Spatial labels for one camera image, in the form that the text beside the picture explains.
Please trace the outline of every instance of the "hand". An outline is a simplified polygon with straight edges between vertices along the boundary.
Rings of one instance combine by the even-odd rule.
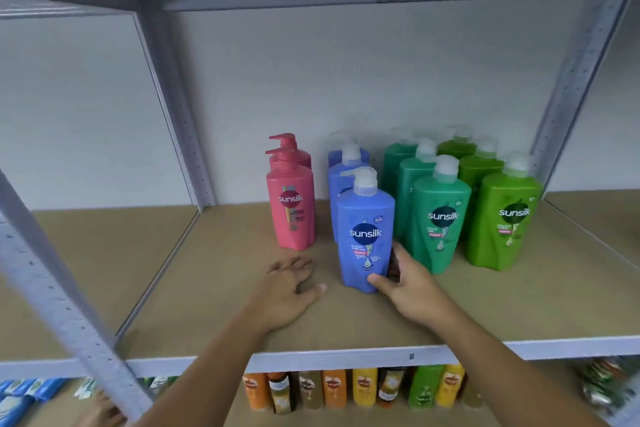
[[[116,427],[127,419],[104,392],[92,398],[92,404],[84,411],[74,427]]]
[[[436,322],[457,309],[429,271],[413,259],[402,245],[394,242],[394,253],[400,269],[400,282],[371,274],[367,281],[387,295],[405,318],[434,328]]]
[[[275,262],[253,291],[243,315],[265,334],[292,323],[326,290],[326,284],[317,284],[304,293],[297,292],[315,268],[316,263],[305,257]]]

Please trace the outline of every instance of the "green shampoo bottle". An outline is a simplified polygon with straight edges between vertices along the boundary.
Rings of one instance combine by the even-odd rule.
[[[455,157],[440,155],[433,176],[413,185],[407,250],[434,274],[451,263],[471,195],[471,188],[458,179],[458,164]]]
[[[476,144],[471,140],[471,127],[468,125],[454,125],[447,129],[454,129],[453,138],[441,142],[438,146],[438,155],[452,155],[457,159],[473,155],[476,152]]]
[[[469,236],[471,225],[476,216],[477,201],[482,180],[489,174],[502,171],[504,167],[504,162],[496,158],[497,153],[497,140],[491,137],[485,137],[477,143],[476,153],[474,155],[468,155],[460,159],[458,178],[462,182],[467,183],[471,188],[467,214],[465,215],[462,232],[460,233],[461,240],[466,240]]]
[[[483,179],[467,260],[477,267],[508,269],[522,246],[541,195],[542,184],[529,176],[529,156],[510,153],[502,172]]]
[[[385,149],[385,158],[382,164],[382,179],[380,180],[380,189],[394,198],[397,192],[398,172],[400,163],[409,157],[415,155],[418,148],[418,142],[413,136],[413,132],[404,127],[396,127],[391,129],[400,138],[397,142],[391,144]]]
[[[424,137],[418,139],[415,157],[404,159],[398,172],[396,217],[394,218],[394,237],[404,244],[406,229],[411,218],[413,201],[413,183],[422,177],[433,174],[436,166],[436,141]]]

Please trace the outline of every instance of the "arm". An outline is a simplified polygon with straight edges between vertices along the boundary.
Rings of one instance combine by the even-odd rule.
[[[375,274],[369,282],[388,295],[404,316],[447,343],[501,425],[607,425],[471,319],[402,245],[395,244],[394,252],[400,283]]]
[[[222,427],[251,355],[266,334],[284,327],[326,290],[319,284],[297,294],[316,264],[295,257],[273,264],[247,305],[181,377],[135,424],[136,427]]]

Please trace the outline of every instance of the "pink shampoo bottle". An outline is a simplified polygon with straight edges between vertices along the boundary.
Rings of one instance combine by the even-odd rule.
[[[277,156],[267,174],[267,188],[278,245],[305,250],[316,241],[314,173],[298,165],[296,150],[292,147],[266,153]]]
[[[300,165],[304,165],[311,169],[311,154],[303,151],[302,149],[298,149],[298,143],[296,142],[296,136],[291,133],[279,133],[278,135],[272,135],[269,139],[276,139],[280,141],[280,148],[283,147],[291,147],[296,152],[296,161]],[[269,157],[269,165],[271,166],[271,171],[275,168],[273,164],[278,160],[278,154],[273,154]]]

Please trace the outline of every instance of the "green bottle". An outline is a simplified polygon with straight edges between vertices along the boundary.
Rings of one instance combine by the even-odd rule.
[[[398,171],[400,163],[415,155],[418,142],[413,137],[413,132],[404,127],[391,129],[401,136],[401,139],[385,149],[385,159],[382,164],[382,179],[380,189],[396,197]]]
[[[471,188],[458,179],[458,163],[455,157],[439,155],[433,176],[413,185],[407,250],[434,274],[451,263],[471,195]]]
[[[415,157],[404,159],[398,173],[394,237],[404,243],[406,229],[411,218],[413,183],[421,177],[429,177],[436,166],[436,142],[427,137],[418,139]]]
[[[467,214],[462,224],[462,232],[460,239],[466,240],[471,231],[471,224],[476,215],[478,202],[478,194],[480,193],[480,185],[485,176],[494,172],[502,171],[504,162],[496,158],[498,151],[498,142],[491,137],[485,137],[478,142],[476,153],[468,155],[460,159],[460,171],[458,171],[458,179],[466,182],[471,188],[471,197],[467,206]]]
[[[467,244],[473,265],[504,270],[515,260],[542,195],[542,184],[528,176],[529,156],[512,152],[502,172],[483,179]]]
[[[453,138],[445,140],[438,146],[438,155],[452,155],[457,159],[473,155],[476,145],[471,141],[471,127],[468,125],[454,125]]]
[[[419,366],[413,375],[409,391],[409,407],[433,407],[433,399],[440,385],[444,365]]]

